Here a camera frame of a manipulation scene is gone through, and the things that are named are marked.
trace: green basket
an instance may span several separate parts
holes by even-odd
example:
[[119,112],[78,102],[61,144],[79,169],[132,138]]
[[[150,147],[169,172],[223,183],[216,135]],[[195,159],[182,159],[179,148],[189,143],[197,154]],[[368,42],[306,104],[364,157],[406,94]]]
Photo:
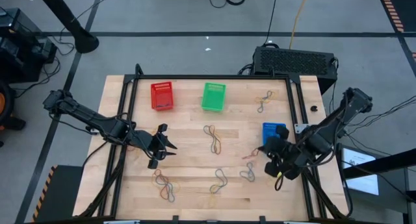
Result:
[[226,100],[226,85],[218,83],[205,83],[203,90],[202,108],[210,111],[222,111]]

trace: black box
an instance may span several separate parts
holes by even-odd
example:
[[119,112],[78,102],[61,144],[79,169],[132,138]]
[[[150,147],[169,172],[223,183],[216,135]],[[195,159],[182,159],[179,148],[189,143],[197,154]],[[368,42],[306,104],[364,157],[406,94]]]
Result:
[[297,83],[300,75],[316,75],[322,95],[337,80],[334,60],[331,53],[257,47],[252,74],[267,75],[274,70],[276,75],[288,75]]
[[38,81],[57,47],[20,9],[5,10],[0,10],[0,77],[8,83]]

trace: wooden tabletop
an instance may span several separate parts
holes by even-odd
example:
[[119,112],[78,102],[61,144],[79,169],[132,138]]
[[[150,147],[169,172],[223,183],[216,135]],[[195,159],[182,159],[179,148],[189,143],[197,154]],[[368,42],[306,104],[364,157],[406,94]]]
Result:
[[[104,116],[116,114],[120,100],[123,76],[108,76],[99,113]],[[170,203],[159,196],[160,186],[152,182],[154,170],[147,168],[148,158],[140,150],[129,147],[125,161],[122,189],[118,201],[117,219],[172,219],[181,220],[235,220],[258,221],[266,216],[268,221],[306,221],[307,212],[302,188],[302,179],[285,179],[279,192],[274,190],[274,179],[265,172],[269,159],[262,154],[249,160],[242,157],[262,145],[262,123],[285,123],[291,131],[289,140],[294,142],[293,127],[285,81],[278,80],[169,80],[174,89],[174,109],[154,111],[151,109],[150,84],[165,80],[142,79],[133,112],[137,129],[152,132],[161,123],[168,124],[165,134],[177,146],[176,156],[159,162],[163,175],[174,185],[175,202]],[[223,112],[208,112],[201,108],[202,94],[206,82],[225,84],[226,101]],[[324,106],[316,77],[301,77],[305,107],[310,123],[319,123],[325,118]],[[295,104],[298,110],[296,89]],[[268,90],[276,93],[271,102],[265,104],[263,113],[258,113],[256,97],[264,97]],[[311,112],[311,106],[318,107]],[[212,138],[203,131],[205,125],[214,125],[222,141],[222,152],[211,152]],[[102,137],[93,136],[89,153],[103,142]],[[96,153],[86,165],[79,187],[73,214],[80,214],[103,186],[103,178],[110,146]],[[246,163],[253,163],[255,181],[249,182],[239,175],[246,171]],[[228,178],[214,197],[209,188],[218,183],[215,171],[222,168]],[[346,214],[348,207],[341,184],[336,160],[318,167],[320,181],[339,210]],[[319,216],[316,194],[311,189],[315,215]],[[107,197],[106,214],[112,200],[112,190]]]

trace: concrete floor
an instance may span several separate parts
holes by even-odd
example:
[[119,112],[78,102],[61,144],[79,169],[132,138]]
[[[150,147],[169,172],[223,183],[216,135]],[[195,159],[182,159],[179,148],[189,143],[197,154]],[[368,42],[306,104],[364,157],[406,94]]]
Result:
[[[219,5],[224,0],[213,0]],[[133,73],[139,63],[146,74],[236,74],[251,62],[264,36],[239,36],[237,32],[267,31],[273,0],[246,0],[241,6],[213,8],[208,0],[107,0],[99,5],[92,32],[236,32],[234,36],[136,36],[99,37],[100,46],[82,55],[71,86],[76,100],[97,110],[107,75]],[[278,0],[272,32],[290,32],[302,0]],[[65,0],[75,15],[94,0]],[[19,7],[43,31],[58,32],[63,26],[42,0],[0,0],[3,8]],[[79,21],[85,25],[90,12]],[[380,0],[307,0],[298,32],[394,32]],[[290,38],[271,37],[288,48]],[[416,51],[416,38],[406,38]],[[340,60],[335,103],[348,87],[373,96],[372,113],[381,113],[416,94],[415,75],[397,38],[295,38],[293,49],[334,53]],[[51,120],[42,109],[50,90],[62,88],[75,52],[59,56],[61,71],[48,84],[37,86],[16,102],[16,114],[27,121],[21,132],[1,132],[0,222],[15,222]],[[324,94],[328,107],[331,90]],[[62,120],[82,126],[73,119]],[[414,147],[414,107],[409,106],[360,129],[354,136],[386,153]],[[89,135],[59,125],[40,175],[26,221],[30,221],[49,168],[55,164],[80,166],[88,151]],[[410,186],[416,175],[410,171]],[[353,217],[363,221],[401,223],[402,215],[354,199]]]

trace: orange striped tape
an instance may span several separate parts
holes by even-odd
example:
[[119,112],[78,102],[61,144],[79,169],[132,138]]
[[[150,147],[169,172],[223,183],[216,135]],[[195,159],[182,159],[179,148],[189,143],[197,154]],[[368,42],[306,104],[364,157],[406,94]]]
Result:
[[396,9],[393,6],[391,0],[383,0],[383,2],[387,8],[387,11],[389,12],[391,19],[393,20],[393,23],[395,24],[396,30],[399,32],[404,32],[403,24],[398,17]]
[[42,202],[44,202],[44,200],[45,200],[47,188],[48,188],[49,184],[51,183],[52,175],[55,172],[55,170],[57,169],[57,167],[58,166],[52,166],[51,170],[49,171],[49,174],[47,175],[47,179],[46,179],[46,182],[45,182],[44,189],[42,190],[42,193],[40,194],[38,203],[36,204],[36,208],[34,209],[34,212],[33,212],[33,215],[32,215],[32,222],[35,222],[36,218],[39,215],[40,207],[42,207]]

